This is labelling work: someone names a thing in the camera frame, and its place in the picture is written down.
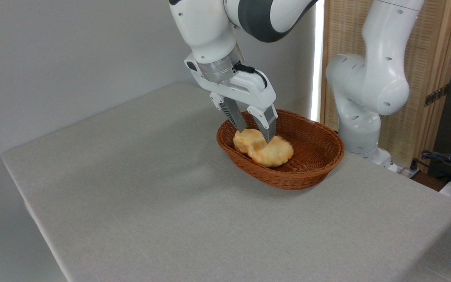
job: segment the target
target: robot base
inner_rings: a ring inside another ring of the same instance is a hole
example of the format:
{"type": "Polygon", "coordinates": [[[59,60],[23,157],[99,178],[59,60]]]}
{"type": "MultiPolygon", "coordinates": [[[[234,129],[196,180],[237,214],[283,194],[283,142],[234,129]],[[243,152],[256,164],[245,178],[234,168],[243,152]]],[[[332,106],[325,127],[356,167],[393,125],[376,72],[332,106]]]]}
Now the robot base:
{"type": "Polygon", "coordinates": [[[383,150],[381,148],[377,148],[372,152],[367,152],[364,154],[357,153],[354,154],[363,157],[363,159],[368,159],[374,164],[378,164],[384,168],[387,168],[390,171],[397,172],[398,170],[398,166],[396,166],[396,164],[394,164],[391,160],[391,155],[386,150],[383,150]]]}

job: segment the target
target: brown wicker basket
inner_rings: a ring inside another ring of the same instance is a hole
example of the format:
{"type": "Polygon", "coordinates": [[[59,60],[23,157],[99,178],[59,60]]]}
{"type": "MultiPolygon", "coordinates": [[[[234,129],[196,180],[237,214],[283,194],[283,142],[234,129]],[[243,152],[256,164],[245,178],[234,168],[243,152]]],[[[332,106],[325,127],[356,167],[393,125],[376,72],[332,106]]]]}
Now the brown wicker basket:
{"type": "MultiPolygon", "coordinates": [[[[300,190],[318,184],[344,157],[342,139],[329,127],[285,110],[277,110],[276,135],[289,141],[293,157],[277,168],[265,168],[234,149],[234,126],[227,120],[218,129],[217,142],[232,161],[249,175],[271,186],[300,190]]],[[[243,112],[247,128],[258,128],[254,118],[243,112]]]]}

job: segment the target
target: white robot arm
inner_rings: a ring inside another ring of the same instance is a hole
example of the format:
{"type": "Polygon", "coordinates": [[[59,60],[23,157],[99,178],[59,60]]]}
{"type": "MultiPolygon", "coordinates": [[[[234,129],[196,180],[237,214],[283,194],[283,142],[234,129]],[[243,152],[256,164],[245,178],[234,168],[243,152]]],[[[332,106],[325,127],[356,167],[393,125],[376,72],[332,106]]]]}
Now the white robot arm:
{"type": "Polygon", "coordinates": [[[424,0],[374,0],[362,35],[366,55],[340,54],[327,66],[346,150],[389,168],[378,148],[381,118],[399,111],[410,88],[404,73],[406,43],[424,0]]]}
{"type": "Polygon", "coordinates": [[[243,65],[236,42],[242,27],[263,42],[292,30],[317,0],[170,0],[170,9],[192,53],[185,60],[198,84],[211,91],[215,107],[242,132],[246,123],[237,101],[248,106],[267,142],[276,132],[276,93],[264,73],[243,65]]]}

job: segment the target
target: bamboo panel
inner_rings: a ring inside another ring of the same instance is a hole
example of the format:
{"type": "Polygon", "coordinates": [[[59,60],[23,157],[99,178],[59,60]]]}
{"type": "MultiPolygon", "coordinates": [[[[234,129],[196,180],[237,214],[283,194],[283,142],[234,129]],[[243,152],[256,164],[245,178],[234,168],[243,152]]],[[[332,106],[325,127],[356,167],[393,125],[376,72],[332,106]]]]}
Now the bamboo panel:
{"type": "MultiPolygon", "coordinates": [[[[324,72],[339,53],[365,54],[361,28],[372,0],[333,0],[326,2],[325,51],[323,54],[321,121],[338,130],[338,113],[324,72]]],[[[451,0],[426,0],[419,14],[405,55],[410,97],[391,116],[382,117],[379,146],[395,161],[409,163],[421,148],[435,138],[442,103],[424,107],[426,96],[448,83],[451,75],[451,0]]]]}
{"type": "MultiPolygon", "coordinates": [[[[440,75],[440,81],[438,82],[439,87],[442,87],[443,85],[446,85],[450,82],[451,78],[451,34],[448,41],[448,47],[446,49],[446,55],[444,58],[444,65],[442,67],[441,75],[440,75]]],[[[437,100],[435,102],[434,108],[433,108],[433,116],[431,117],[431,125],[428,127],[428,135],[425,138],[425,144],[424,146],[420,146],[420,148],[425,148],[427,150],[433,150],[435,146],[435,141],[437,137],[438,128],[440,127],[440,121],[442,118],[442,111],[444,107],[444,102],[446,101],[446,98],[443,97],[440,100],[437,100]]]]}

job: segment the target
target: white wall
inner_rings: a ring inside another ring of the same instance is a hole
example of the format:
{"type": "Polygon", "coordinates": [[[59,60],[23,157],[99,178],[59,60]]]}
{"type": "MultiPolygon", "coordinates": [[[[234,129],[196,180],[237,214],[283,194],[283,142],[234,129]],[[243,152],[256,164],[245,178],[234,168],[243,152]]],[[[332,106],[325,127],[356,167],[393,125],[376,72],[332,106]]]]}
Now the white wall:
{"type": "MultiPolygon", "coordinates": [[[[307,15],[271,44],[240,32],[278,108],[307,112],[312,25],[307,15]]],[[[188,53],[164,0],[0,1],[0,156],[163,86],[194,84],[188,53]]],[[[65,281],[1,160],[0,281],[65,281]]]]}

